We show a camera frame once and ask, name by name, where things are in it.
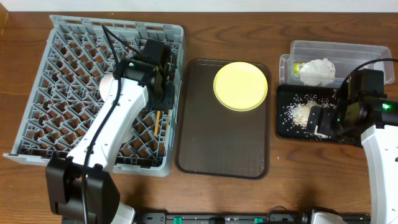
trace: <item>plastic container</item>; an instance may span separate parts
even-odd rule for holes
[[[300,81],[300,78],[297,80],[292,77],[289,73],[289,54],[284,54],[280,56],[279,59],[279,84],[291,84],[291,85],[304,85],[303,82]]]
[[[324,58],[331,61],[336,68],[333,83],[328,84],[326,87],[338,88],[344,78],[358,65],[374,59],[391,58],[391,51],[388,47],[383,46],[296,40],[292,42],[290,47],[290,77],[286,77],[289,82],[285,84],[304,85],[300,81],[300,75],[297,75],[294,71],[295,63],[307,63],[311,60]],[[364,68],[383,71],[384,84],[394,82],[395,76],[392,62],[378,62]]]
[[[148,38],[161,40],[171,48],[171,62],[176,62],[174,107],[169,114],[162,113],[158,136],[154,136],[155,113],[140,112],[131,126],[134,138],[120,148],[113,170],[154,176],[169,174],[185,65],[182,27],[70,16],[50,19],[54,29],[47,40],[14,146],[4,156],[21,164],[45,166],[54,152],[65,158],[79,143],[103,105],[99,82],[114,68],[113,55],[101,28],[104,23],[136,49],[142,50]],[[133,56],[118,41],[114,48],[120,57]],[[168,116],[170,123],[166,128]]]

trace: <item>wooden stick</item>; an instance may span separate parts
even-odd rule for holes
[[[159,128],[159,118],[160,118],[160,111],[157,111],[157,113],[156,113],[156,125],[155,125],[155,138],[157,136],[157,130]]]
[[[166,141],[166,137],[167,137],[167,128],[169,127],[169,122],[170,122],[170,110],[169,110],[169,112],[167,113],[167,122],[166,122],[166,134],[164,135],[164,141]]]

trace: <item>plastic tray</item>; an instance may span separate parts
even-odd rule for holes
[[[266,99],[253,110],[223,106],[213,90],[217,72],[231,62],[196,59],[185,72],[175,163],[190,174],[260,179],[269,170],[271,74]]]
[[[84,136],[103,105],[98,88],[101,77],[114,69],[114,59],[105,41],[101,23],[136,49],[146,39],[163,41],[177,57],[175,105],[154,136],[155,113],[143,110],[133,122],[132,140],[123,144],[114,172],[165,176],[171,170],[177,108],[182,84],[185,39],[180,26],[70,16],[50,16],[54,24],[44,50],[18,134],[5,157],[21,164],[47,165],[57,151],[65,158]],[[119,42],[113,43],[119,58],[132,57]]]
[[[321,138],[314,134],[310,134],[306,129],[294,125],[286,114],[288,106],[294,103],[306,104],[308,100],[306,96],[317,96],[315,99],[318,104],[322,104],[322,100],[328,99],[329,103],[337,105],[337,101],[333,98],[333,89],[317,86],[302,85],[280,85],[276,94],[276,133],[282,138],[302,139],[311,141],[336,142],[333,138]]]
[[[324,58],[331,61],[336,68],[336,78],[326,87],[338,88],[344,78],[358,65],[374,59],[391,58],[391,51],[388,47],[383,46],[296,40],[290,47],[289,80],[291,82],[286,84],[303,85],[300,75],[294,72],[294,63],[307,63],[311,60]],[[383,71],[384,84],[394,82],[392,62],[378,62],[364,68]]]

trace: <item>dish rack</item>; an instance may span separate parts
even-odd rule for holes
[[[104,103],[99,93],[100,81],[115,66],[101,28],[103,23],[135,49],[142,50],[147,39],[163,41],[171,49],[171,62],[177,62],[173,109],[161,113],[159,124],[155,124],[155,111],[139,113],[131,125],[134,137],[121,146],[113,170],[126,174],[169,174],[187,48],[182,27],[70,16],[50,16],[50,19],[54,28],[14,146],[4,156],[21,164],[45,166],[55,153],[66,158],[82,139]],[[111,39],[119,59],[134,55]],[[156,125],[160,129],[158,136],[154,135]]]

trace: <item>green clamp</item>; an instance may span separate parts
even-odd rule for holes
[[[174,224],[182,224],[182,217],[174,217]]]
[[[257,223],[262,223],[262,218],[254,218],[254,224],[257,224]]]

